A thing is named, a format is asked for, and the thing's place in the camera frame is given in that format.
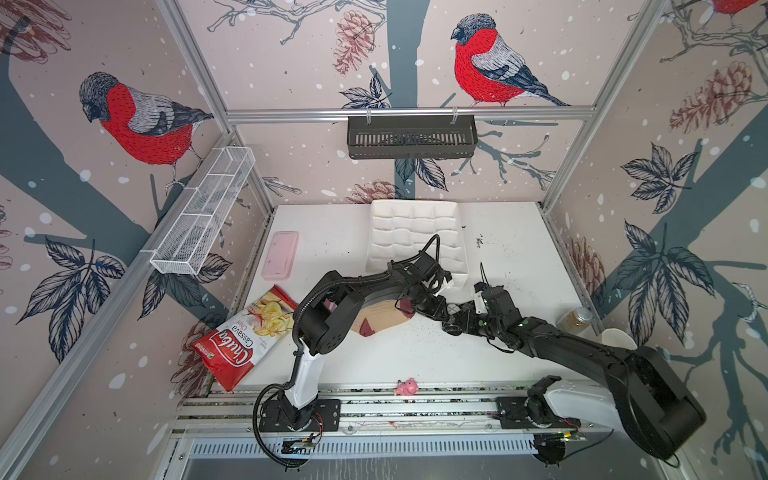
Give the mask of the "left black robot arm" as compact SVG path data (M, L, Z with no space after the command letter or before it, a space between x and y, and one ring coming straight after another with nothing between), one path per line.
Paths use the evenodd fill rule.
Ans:
M297 350L287 382L280 386L280 411L294 428L305 426L314 414L324 356L336 349L366 307L403 300L414 313L445 321L447 301L442 292L453 276L425 251L386 270L365 276L327 272L293 312L292 338Z

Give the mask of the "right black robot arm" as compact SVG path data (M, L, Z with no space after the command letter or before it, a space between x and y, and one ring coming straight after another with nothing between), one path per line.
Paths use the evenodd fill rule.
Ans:
M643 451L667 460L706 422L704 408L663 356L648 347L607 346L534 316L524 317L503 287L479 283L473 301L451 304L438 295L433 318L454 336L501 341L521 353L564 366L607 390L619 427Z

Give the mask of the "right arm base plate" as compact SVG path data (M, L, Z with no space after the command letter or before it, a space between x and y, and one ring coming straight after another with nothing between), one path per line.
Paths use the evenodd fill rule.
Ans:
M497 412L492 417L500 422L502 429L548 429L564 428L579 430L581 422L572 417L558 416L545 399L548 389L562 378L548 375L527 391L525 396L497 397Z

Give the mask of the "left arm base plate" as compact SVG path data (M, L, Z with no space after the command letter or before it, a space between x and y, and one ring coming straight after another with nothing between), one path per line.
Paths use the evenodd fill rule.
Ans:
M257 427L260 433L336 432L340 417L340 400L316 398L297 409L280 394L261 405Z

